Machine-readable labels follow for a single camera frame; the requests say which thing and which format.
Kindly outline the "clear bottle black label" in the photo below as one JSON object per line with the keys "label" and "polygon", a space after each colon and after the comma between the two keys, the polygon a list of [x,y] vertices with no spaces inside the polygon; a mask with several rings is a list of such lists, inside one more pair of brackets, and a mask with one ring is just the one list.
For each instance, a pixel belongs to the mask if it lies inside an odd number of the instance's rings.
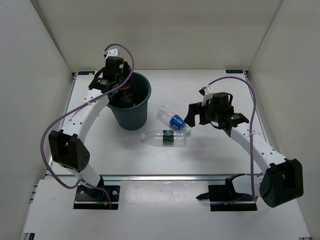
{"label": "clear bottle black label", "polygon": [[134,96],[130,92],[123,92],[120,97],[119,106],[121,108],[131,108],[135,106]]}

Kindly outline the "clear bottle green label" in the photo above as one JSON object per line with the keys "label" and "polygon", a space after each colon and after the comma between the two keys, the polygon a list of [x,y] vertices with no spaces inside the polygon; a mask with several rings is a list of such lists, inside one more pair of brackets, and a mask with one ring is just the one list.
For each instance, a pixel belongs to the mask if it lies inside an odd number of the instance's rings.
{"label": "clear bottle green label", "polygon": [[142,133],[141,140],[155,147],[184,147],[187,137],[179,130],[153,130]]}

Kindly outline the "orange plastic bottle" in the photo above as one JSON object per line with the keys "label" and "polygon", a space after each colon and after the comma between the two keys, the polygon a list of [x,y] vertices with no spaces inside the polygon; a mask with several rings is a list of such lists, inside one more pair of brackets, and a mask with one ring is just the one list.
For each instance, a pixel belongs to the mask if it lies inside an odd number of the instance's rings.
{"label": "orange plastic bottle", "polygon": [[119,90],[124,91],[124,90],[127,90],[129,87],[130,87],[129,85],[128,86],[124,86],[124,87],[121,87]]}

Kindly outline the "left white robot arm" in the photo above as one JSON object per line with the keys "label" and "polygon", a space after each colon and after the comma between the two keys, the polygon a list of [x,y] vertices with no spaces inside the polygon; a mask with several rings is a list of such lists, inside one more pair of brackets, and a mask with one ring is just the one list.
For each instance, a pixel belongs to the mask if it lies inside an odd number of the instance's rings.
{"label": "left white robot arm", "polygon": [[88,86],[83,98],[83,108],[76,110],[59,131],[52,130],[48,136],[52,160],[69,170],[88,186],[87,194],[100,200],[105,194],[101,176],[90,166],[90,153],[85,146],[86,136],[102,109],[131,76],[131,67],[118,56],[109,56],[105,67],[99,70]]}

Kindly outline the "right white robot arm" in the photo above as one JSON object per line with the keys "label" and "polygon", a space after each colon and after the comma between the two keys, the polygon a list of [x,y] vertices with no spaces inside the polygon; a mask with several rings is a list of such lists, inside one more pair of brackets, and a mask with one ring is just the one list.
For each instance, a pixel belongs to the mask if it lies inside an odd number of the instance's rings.
{"label": "right white robot arm", "polygon": [[250,127],[249,120],[234,111],[232,100],[230,93],[213,93],[204,103],[191,103],[184,121],[194,127],[198,115],[200,125],[211,124],[215,129],[223,130],[250,155],[262,175],[240,173],[228,177],[224,186],[213,195],[226,196],[232,201],[247,194],[262,198],[271,208],[301,197],[304,194],[302,164],[297,159],[288,159],[263,140]]}

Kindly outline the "clear bottle blue label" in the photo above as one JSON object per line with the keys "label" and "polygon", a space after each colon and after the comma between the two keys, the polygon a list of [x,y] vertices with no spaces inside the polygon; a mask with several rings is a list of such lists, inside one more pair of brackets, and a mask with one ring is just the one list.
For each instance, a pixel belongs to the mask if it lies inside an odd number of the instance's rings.
{"label": "clear bottle blue label", "polygon": [[191,133],[192,128],[179,115],[164,105],[157,109],[156,116],[161,122],[177,131]]}

